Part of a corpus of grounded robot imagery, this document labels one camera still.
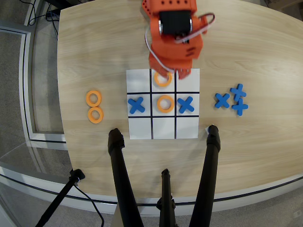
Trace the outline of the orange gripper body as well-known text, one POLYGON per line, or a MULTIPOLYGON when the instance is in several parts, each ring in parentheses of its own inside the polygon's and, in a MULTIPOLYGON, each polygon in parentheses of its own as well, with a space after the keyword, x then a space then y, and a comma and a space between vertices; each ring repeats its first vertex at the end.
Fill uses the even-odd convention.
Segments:
POLYGON ((201 35, 188 43, 175 43, 172 36, 157 36, 151 42, 151 50, 161 63, 169 69, 191 69, 193 60, 198 59, 203 48, 201 35))

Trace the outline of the orange moving gripper finger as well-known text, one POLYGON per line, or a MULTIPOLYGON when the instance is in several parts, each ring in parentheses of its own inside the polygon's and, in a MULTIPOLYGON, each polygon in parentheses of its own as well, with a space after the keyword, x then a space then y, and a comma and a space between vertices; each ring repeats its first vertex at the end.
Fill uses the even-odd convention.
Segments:
POLYGON ((178 79, 183 80, 191 73, 191 69, 190 68, 178 69, 177 73, 178 73, 178 79))

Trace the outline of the orange fixed gripper finger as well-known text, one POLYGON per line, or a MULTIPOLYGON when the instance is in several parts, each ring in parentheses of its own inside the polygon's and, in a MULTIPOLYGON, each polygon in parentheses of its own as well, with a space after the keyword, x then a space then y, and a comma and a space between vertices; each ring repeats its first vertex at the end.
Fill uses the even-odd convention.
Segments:
POLYGON ((174 59, 171 56, 158 56, 159 61, 154 56, 149 56, 149 64, 150 68, 154 69, 161 76, 167 76, 168 73, 174 74, 176 72, 176 68, 174 68, 174 59))

